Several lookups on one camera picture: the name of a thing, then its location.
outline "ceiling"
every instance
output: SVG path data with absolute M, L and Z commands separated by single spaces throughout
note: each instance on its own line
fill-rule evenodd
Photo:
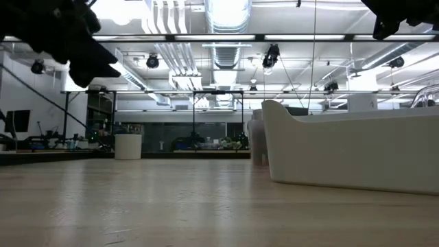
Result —
M 142 11 L 136 5 L 137 1 L 126 1 L 124 7 L 108 4 L 105 0 L 98 0 L 94 8 L 105 4 L 105 11 L 130 16 L 127 25 L 118 25 L 109 19 L 109 13 L 101 19 L 102 30 L 99 34 L 144 34 L 141 27 Z M 371 34 L 375 24 L 375 15 L 367 10 L 360 0 L 317 0 L 318 8 L 313 7 L 314 1 L 302 0 L 301 8 L 296 7 L 295 1 L 253 0 L 248 33 L 252 34 Z M 203 10 L 203 0 L 185 1 L 186 24 L 189 33 L 206 33 L 206 19 Z M 325 9 L 327 6 L 336 10 Z M 402 34 L 416 34 L 424 27 L 410 27 L 403 23 L 399 30 Z M 351 54 L 350 43 L 280 43 L 281 58 L 273 69 L 272 75 L 264 75 L 261 58 L 267 51 L 270 43 L 250 43 L 252 47 L 245 48 L 240 62 L 240 71 L 237 76 L 236 89 L 248 90 L 250 80 L 256 79 L 259 90 L 291 90 L 292 86 L 298 90 L 309 90 L 313 82 L 319 81 L 326 74 L 334 70 L 336 65 L 354 60 L 361 60 L 381 51 L 392 43 L 353 43 Z M 104 44 L 110 51 L 120 50 L 123 63 L 137 73 L 154 90 L 170 90 L 168 83 L 169 68 L 161 60 L 157 69 L 148 69 L 145 66 L 150 53 L 157 53 L 152 43 L 110 43 Z M 201 43 L 191 44 L 192 52 L 199 72 L 202 74 L 202 85 L 205 87 L 213 83 L 210 51 L 202 48 Z M 26 47 L 16 49 L 20 53 Z M 419 48 L 406 53 L 403 58 L 406 66 L 394 69 L 391 75 L 390 68 L 378 67 L 377 84 L 380 89 L 388 88 L 392 82 L 402 82 L 416 78 L 436 68 L 433 64 L 439 62 L 435 57 L 439 51 L 439 43 L 426 43 Z M 408 66 L 424 58 L 432 56 L 421 64 Z M 346 88 L 347 77 L 338 80 L 340 89 Z M 419 90 L 426 85 L 435 84 L 432 79 L 420 84 L 412 84 L 403 90 Z M 107 86 L 109 89 L 127 90 L 128 82 L 123 78 L 97 78 L 93 84 Z

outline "white pillar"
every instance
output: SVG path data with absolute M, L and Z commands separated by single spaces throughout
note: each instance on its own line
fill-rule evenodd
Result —
M 70 78 L 69 72 L 61 72 L 61 89 L 62 91 L 85 91 L 81 87 L 75 85 L 75 82 Z M 87 105 L 88 105 L 88 95 L 87 94 L 70 94 L 69 97 L 69 113 L 75 116 L 83 124 L 86 124 L 87 120 Z M 79 136 L 85 136 L 86 129 L 80 123 L 67 117 L 67 131 L 66 138 L 72 138 L 74 134 L 79 134 Z
M 360 113 L 378 110 L 376 94 L 360 94 L 348 96 L 348 110 L 350 113 Z
M 376 91 L 378 90 L 377 75 L 374 71 L 364 71 L 360 77 L 348 79 L 348 90 L 350 91 Z M 348 111 L 359 113 L 378 110 L 377 95 L 352 94 L 348 96 Z

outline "black monitor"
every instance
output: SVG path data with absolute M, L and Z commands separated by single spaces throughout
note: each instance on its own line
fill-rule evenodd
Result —
M 30 120 L 30 110 L 12 110 L 8 111 L 6 115 L 8 123 L 15 129 L 15 132 L 28 132 L 29 131 L 29 120 Z M 10 132 L 5 125 L 6 133 Z

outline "black object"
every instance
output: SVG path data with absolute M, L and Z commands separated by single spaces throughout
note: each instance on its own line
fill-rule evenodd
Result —
M 256 86 L 250 86 L 250 91 L 258 91 Z
M 309 115 L 309 109 L 303 107 L 285 107 L 291 116 L 307 116 Z
M 411 26 L 421 23 L 439 30 L 439 3 L 436 0 L 361 0 L 375 15 L 373 38 L 383 40 L 399 30 L 404 20 Z
M 8 130 L 8 131 L 5 131 L 5 132 L 11 133 L 12 138 L 16 139 L 16 133 L 15 133 L 14 128 L 12 127 L 11 121 L 8 121 L 6 116 L 3 114 L 3 111 L 1 111 L 1 110 L 0 110 L 0 120 L 5 123 L 5 130 Z
M 399 58 L 395 58 L 394 60 L 389 62 L 389 67 L 390 68 L 401 68 L 402 66 L 404 66 L 405 61 L 404 58 L 399 57 Z
M 268 52 L 263 59 L 262 66 L 266 69 L 272 68 L 277 63 L 277 58 L 281 55 L 281 50 L 277 44 L 271 44 Z
M 327 95 L 332 94 L 334 91 L 338 90 L 338 82 L 330 82 L 326 86 L 324 86 L 324 91 L 328 92 Z
M 432 99 L 429 99 L 427 100 L 427 106 L 428 107 L 436 106 L 436 102 Z
M 354 75 L 351 76 L 351 78 L 358 78 L 361 77 L 361 75 L 358 74 L 358 71 L 354 71 Z
M 109 65 L 117 59 L 92 37 L 101 25 L 86 2 L 0 0 L 0 42 L 6 35 L 15 36 L 60 64 L 70 61 L 71 78 L 84 88 L 96 77 L 117 78 L 120 72 Z
M 44 60 L 43 59 L 35 59 L 35 62 L 33 63 L 32 67 L 30 68 L 32 73 L 37 75 L 42 75 L 46 72 L 46 67 L 44 66 Z
M 6 114 L 6 120 L 12 124 L 15 132 L 27 132 L 29 131 L 29 119 L 30 110 L 16 110 L 8 111 Z
M 400 91 L 399 86 L 395 86 L 393 82 L 392 82 L 391 86 L 392 86 L 392 89 L 390 89 L 391 91 L 394 91 L 394 92 Z
M 150 69 L 157 69 L 159 66 L 157 54 L 150 54 L 150 58 L 146 61 L 146 66 Z

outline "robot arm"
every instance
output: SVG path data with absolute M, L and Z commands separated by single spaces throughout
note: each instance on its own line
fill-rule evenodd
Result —
M 117 59 L 92 37 L 101 26 L 87 1 L 0 0 L 0 41 L 15 36 L 61 64 L 70 61 L 70 76 L 83 88 L 95 77 L 117 78 L 109 65 Z

